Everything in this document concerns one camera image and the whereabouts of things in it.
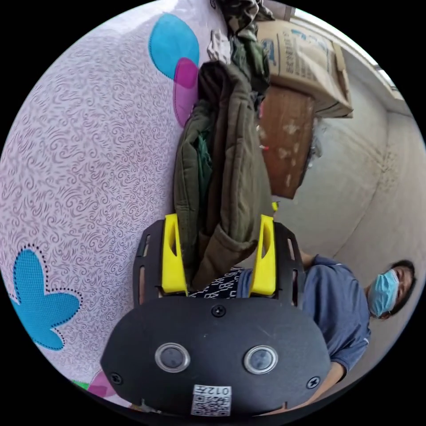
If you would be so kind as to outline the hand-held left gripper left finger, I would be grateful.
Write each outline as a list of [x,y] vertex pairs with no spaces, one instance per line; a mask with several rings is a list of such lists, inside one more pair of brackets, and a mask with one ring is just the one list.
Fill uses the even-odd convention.
[[180,248],[177,214],[164,219],[162,237],[162,290],[164,294],[187,294],[187,284]]

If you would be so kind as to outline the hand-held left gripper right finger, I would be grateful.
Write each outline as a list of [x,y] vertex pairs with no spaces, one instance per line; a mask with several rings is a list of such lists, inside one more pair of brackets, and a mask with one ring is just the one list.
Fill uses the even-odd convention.
[[260,233],[249,296],[272,297],[276,291],[276,249],[274,220],[261,215]]

